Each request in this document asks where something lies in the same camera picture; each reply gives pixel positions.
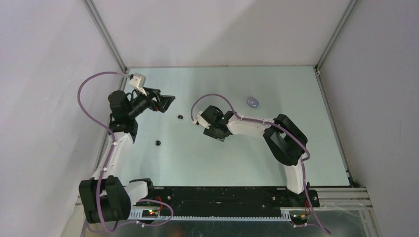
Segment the lavender earbud charging case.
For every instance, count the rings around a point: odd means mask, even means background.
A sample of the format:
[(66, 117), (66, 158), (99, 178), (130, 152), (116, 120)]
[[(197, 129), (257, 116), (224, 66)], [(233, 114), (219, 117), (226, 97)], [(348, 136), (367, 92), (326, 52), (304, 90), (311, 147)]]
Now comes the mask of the lavender earbud charging case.
[(247, 104), (252, 108), (257, 108), (259, 106), (259, 101), (253, 97), (247, 99)]

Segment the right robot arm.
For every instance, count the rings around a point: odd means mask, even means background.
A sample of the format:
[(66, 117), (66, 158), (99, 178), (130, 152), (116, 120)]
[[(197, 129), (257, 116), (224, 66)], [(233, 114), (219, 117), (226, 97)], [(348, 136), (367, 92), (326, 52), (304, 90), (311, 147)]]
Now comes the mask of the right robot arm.
[(204, 127), (203, 134), (206, 136), (222, 142), (231, 135), (263, 139), (273, 157), (284, 167), (288, 202), (293, 206), (306, 202), (302, 160), (308, 155), (308, 139), (289, 117), (279, 114), (272, 119), (248, 118), (233, 111), (223, 113), (216, 106), (208, 106), (192, 118), (192, 123)]

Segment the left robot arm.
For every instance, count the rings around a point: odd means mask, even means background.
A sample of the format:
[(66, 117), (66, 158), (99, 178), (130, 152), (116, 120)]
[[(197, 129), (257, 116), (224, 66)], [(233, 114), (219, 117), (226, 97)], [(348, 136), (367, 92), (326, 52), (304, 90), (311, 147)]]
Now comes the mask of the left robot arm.
[(174, 100), (175, 96), (162, 95), (159, 89), (153, 88), (131, 93), (117, 90), (108, 96), (111, 120), (105, 126), (108, 131), (106, 157), (92, 177), (79, 184), (88, 223), (126, 220), (137, 203), (148, 206), (155, 202), (156, 192), (151, 179), (134, 179), (125, 185), (120, 176), (137, 137), (136, 117), (145, 110), (164, 113)]

